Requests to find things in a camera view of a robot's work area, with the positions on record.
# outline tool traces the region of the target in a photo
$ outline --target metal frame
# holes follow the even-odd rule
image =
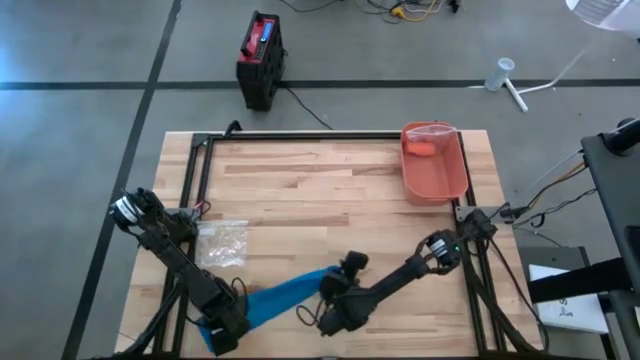
[[[180,208],[188,207],[189,196],[191,194],[191,188],[193,183],[193,177],[196,168],[196,159],[201,148],[204,147],[204,161],[202,163],[202,173],[200,175],[198,193],[196,202],[202,201],[206,197],[207,185],[209,183],[209,170],[211,168],[211,162],[213,160],[213,150],[216,142],[219,141],[274,141],[274,140],[287,140],[287,141],[304,141],[304,140],[399,140],[400,131],[241,131],[242,128],[237,121],[234,121],[229,125],[229,128],[225,132],[208,132],[208,133],[194,133],[192,135],[192,142],[189,151],[189,159],[187,161],[187,168],[185,171],[184,184],[182,188],[182,194],[180,197]],[[462,154],[464,158],[464,165],[466,168],[467,178],[469,180],[469,189],[465,195],[467,205],[476,206],[475,193],[473,189],[473,183],[471,182],[469,167],[467,163],[467,156],[464,149],[463,139],[460,133],[458,133]],[[460,206],[460,201],[456,199],[452,201],[452,207]],[[489,260],[486,253],[478,251],[480,275],[483,283],[486,285],[487,290],[491,297],[495,298],[495,289],[493,287],[493,279],[491,276],[491,269],[489,266]],[[189,244],[187,250],[187,256],[193,260],[195,255],[195,244],[192,242]],[[469,296],[469,307],[471,312],[471,319],[473,323],[473,329],[476,338],[476,345],[478,348],[478,357],[480,359],[494,359],[494,358],[532,358],[532,359],[560,359],[551,355],[544,354],[519,354],[508,352],[506,348],[506,342],[504,333],[500,329],[496,319],[491,316],[492,331],[494,338],[496,339],[497,351],[489,350],[487,347],[487,339],[484,332],[484,324],[482,322],[482,314],[480,312],[480,306],[478,302],[478,296],[467,281],[467,271],[465,269],[465,282],[467,283],[467,292]],[[154,317],[154,323],[156,330],[154,331],[154,344],[151,354],[133,355],[133,354],[116,354],[115,357],[122,359],[180,359],[180,351],[182,349],[182,340],[184,337],[184,328],[187,317],[188,297],[186,294],[182,294],[178,306],[177,320],[174,329],[173,342],[170,351],[165,351],[165,337],[166,337],[166,318],[172,309],[173,304],[167,302],[175,302],[177,297],[170,296],[173,290],[173,275],[167,272],[165,277],[165,284],[162,294],[162,303],[159,312]]]

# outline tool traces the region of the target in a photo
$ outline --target gray floor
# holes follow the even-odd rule
[[[170,7],[170,0],[0,0],[0,82],[146,80]],[[594,37],[598,43],[569,78],[640,77],[634,40],[581,23],[562,1],[467,1],[455,17],[443,11],[424,23],[389,25],[351,0],[308,14],[275,0],[184,0],[160,80],[233,80],[254,9],[281,16],[290,80],[483,79],[501,56],[516,61],[514,78],[548,79]],[[531,110],[523,114],[505,92],[296,92],[336,129],[398,129],[419,120],[487,129],[507,197],[521,201],[582,136],[637,116],[640,98],[640,88],[558,88],[527,95]],[[60,357],[141,97],[0,91],[1,357]],[[235,119],[246,129],[320,128],[286,92],[258,114],[236,90],[156,91],[128,187],[151,186],[165,131],[221,130]],[[589,186],[588,176],[558,186],[541,206]],[[545,231],[585,246],[592,262],[618,255],[596,196],[549,217]],[[526,233],[518,243],[549,246]],[[112,350],[134,257],[132,239],[114,235],[81,357]],[[584,353],[579,342],[562,339],[554,349]]]

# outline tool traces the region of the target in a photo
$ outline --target fan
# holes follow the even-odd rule
[[[567,7],[589,25],[604,30],[619,31],[632,36],[640,43],[640,0],[566,0]],[[506,85],[523,112],[529,108],[522,94],[543,90],[554,86],[578,60],[586,53],[591,42],[567,64],[551,82],[529,89],[516,90],[509,79]]]

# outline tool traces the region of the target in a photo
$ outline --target clear plastic bag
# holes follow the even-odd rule
[[[198,223],[196,264],[200,267],[242,266],[247,255],[248,221]]]
[[[431,124],[411,129],[406,134],[409,141],[431,143],[435,146],[436,152],[440,152],[447,146],[449,139],[451,136],[455,136],[457,131],[453,126]]]

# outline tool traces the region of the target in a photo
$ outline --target blue cloth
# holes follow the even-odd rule
[[[249,294],[249,313],[247,314],[251,324],[249,331],[305,301],[318,291],[320,280],[328,271],[337,271],[338,269],[336,266],[330,266],[326,269],[312,271],[278,286]],[[209,351],[213,352],[209,336],[211,330],[202,326],[198,326],[198,328]]]

